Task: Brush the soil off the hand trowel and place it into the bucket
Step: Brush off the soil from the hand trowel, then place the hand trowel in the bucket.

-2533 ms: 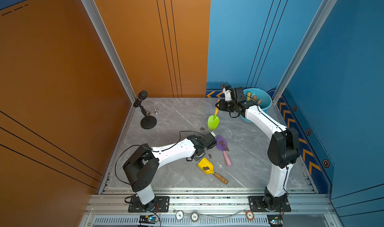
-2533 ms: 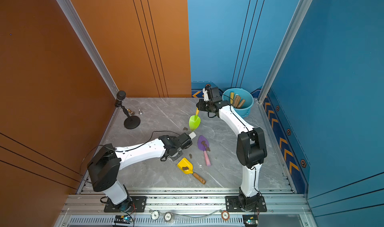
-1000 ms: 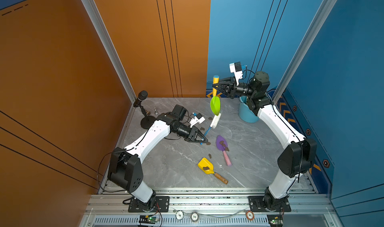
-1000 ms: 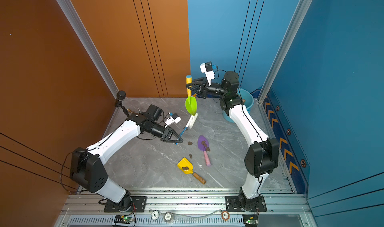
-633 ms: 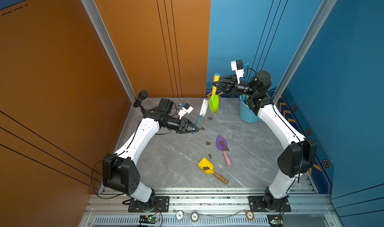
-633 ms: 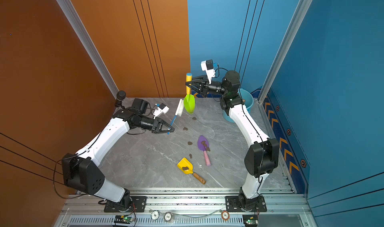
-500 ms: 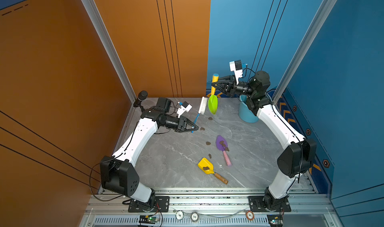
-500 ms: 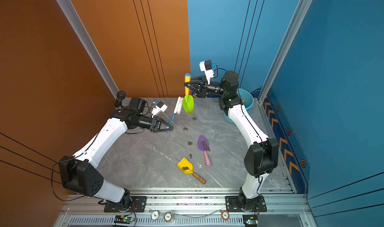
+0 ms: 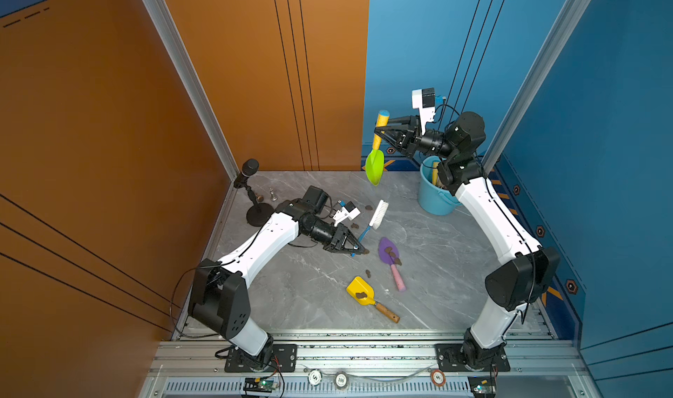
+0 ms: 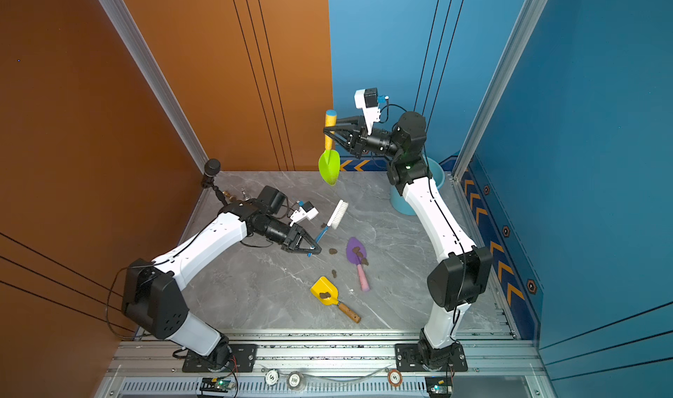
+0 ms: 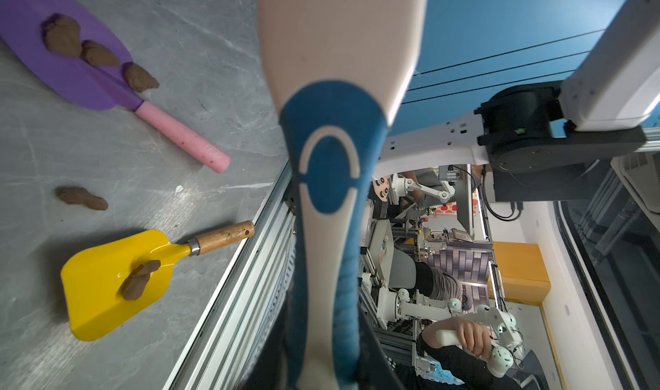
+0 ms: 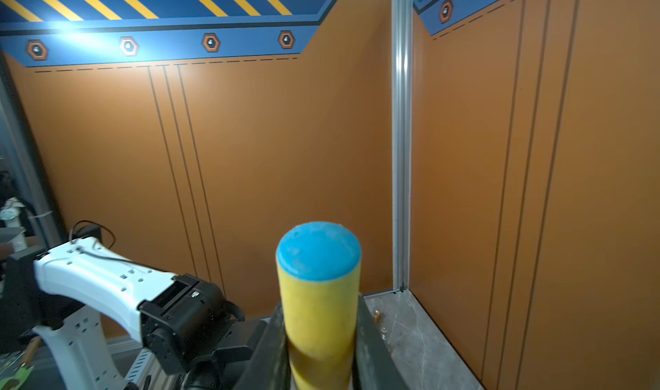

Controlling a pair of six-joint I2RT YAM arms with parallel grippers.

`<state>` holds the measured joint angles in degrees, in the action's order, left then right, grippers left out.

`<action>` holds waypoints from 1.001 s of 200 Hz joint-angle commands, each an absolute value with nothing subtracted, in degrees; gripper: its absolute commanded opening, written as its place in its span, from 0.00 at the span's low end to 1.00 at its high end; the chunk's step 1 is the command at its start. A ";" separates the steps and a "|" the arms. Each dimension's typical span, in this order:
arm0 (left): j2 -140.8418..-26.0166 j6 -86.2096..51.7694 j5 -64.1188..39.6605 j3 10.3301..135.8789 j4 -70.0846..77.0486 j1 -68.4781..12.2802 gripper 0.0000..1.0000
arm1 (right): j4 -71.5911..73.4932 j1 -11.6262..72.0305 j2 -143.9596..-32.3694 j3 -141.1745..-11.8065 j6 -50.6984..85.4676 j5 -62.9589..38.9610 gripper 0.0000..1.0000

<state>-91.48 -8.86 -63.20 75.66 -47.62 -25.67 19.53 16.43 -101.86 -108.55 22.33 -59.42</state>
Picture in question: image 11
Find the scrub brush blue white handle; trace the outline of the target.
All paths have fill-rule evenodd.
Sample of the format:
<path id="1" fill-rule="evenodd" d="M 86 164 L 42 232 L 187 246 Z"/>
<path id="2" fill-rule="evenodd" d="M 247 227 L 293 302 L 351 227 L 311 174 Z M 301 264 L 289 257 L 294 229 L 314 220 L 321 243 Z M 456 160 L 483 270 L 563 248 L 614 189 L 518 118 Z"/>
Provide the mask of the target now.
<path id="1" fill-rule="evenodd" d="M 419 58 L 427 0 L 256 0 L 297 202 L 284 389 L 355 389 L 359 226 Z"/>

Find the yellow scoop wooden handle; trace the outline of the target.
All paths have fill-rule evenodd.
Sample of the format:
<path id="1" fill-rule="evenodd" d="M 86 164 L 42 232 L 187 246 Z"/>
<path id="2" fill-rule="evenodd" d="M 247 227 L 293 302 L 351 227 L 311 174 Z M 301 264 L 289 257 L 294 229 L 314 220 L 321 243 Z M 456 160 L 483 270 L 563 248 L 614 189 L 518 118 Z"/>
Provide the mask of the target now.
<path id="1" fill-rule="evenodd" d="M 165 295 L 182 259 L 254 232 L 254 224 L 245 221 L 176 244 L 161 231 L 147 230 L 75 254 L 60 273 L 72 334 L 86 342 L 105 337 Z"/>

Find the second person forearm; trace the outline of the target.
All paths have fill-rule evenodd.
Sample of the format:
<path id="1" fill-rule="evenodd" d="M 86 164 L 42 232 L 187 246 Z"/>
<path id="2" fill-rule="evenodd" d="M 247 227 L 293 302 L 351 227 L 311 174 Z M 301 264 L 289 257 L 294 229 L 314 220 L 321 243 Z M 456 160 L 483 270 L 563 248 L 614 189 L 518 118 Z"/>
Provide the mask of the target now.
<path id="1" fill-rule="evenodd" d="M 441 345 L 437 332 L 453 331 L 460 345 Z M 451 317 L 427 326 L 417 338 L 417 351 L 440 363 L 443 369 L 463 382 L 461 389 L 519 389 L 509 376 L 497 378 L 487 369 L 493 341 L 488 326 L 464 317 Z"/>

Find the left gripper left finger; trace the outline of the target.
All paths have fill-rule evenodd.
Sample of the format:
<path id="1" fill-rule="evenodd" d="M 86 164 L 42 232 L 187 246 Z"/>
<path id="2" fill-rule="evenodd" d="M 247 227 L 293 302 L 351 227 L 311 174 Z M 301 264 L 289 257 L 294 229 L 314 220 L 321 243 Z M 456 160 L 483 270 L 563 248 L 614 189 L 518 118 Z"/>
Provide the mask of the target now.
<path id="1" fill-rule="evenodd" d="M 242 383 L 243 390 L 287 389 L 285 366 L 286 332 L 289 304 L 285 302 L 278 313 L 266 343 L 257 358 L 255 366 Z"/>

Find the purple trowel pink handle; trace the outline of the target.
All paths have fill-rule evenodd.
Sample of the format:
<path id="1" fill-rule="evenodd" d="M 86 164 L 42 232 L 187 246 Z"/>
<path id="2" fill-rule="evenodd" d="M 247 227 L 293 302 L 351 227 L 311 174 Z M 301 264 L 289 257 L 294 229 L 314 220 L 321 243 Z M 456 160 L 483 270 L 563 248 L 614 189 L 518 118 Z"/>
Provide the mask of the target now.
<path id="1" fill-rule="evenodd" d="M 108 48 L 120 60 L 119 66 L 96 68 L 82 58 L 50 52 L 45 27 L 57 15 L 75 20 L 81 39 Z M 76 1 L 1 0 L 1 38 L 36 77 L 67 101 L 94 111 L 127 108 L 216 173 L 230 166 L 229 155 L 131 89 L 123 77 L 125 67 L 132 63 L 131 54 L 103 22 Z"/>

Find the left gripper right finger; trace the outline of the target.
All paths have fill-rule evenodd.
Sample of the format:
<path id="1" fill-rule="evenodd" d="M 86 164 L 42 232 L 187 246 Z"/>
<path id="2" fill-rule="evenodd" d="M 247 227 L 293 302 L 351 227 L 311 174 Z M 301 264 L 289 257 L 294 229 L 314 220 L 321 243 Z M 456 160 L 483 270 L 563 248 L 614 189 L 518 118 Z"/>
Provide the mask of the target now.
<path id="1" fill-rule="evenodd" d="M 404 389 L 363 313 L 359 314 L 359 347 L 357 384 L 360 390 Z"/>

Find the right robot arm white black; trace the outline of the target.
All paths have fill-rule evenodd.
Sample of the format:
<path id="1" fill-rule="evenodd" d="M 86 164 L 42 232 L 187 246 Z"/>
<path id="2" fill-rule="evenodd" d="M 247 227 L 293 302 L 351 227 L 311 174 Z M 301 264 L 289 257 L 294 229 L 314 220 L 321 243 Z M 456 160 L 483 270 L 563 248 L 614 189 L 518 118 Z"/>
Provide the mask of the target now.
<path id="1" fill-rule="evenodd" d="M 646 144 L 643 123 L 659 103 L 659 0 L 626 0 L 579 68 L 563 81 L 506 87 L 449 120 L 390 137 L 375 178 L 449 164 L 489 164 L 496 189 L 516 200 L 565 196 L 588 161 Z"/>

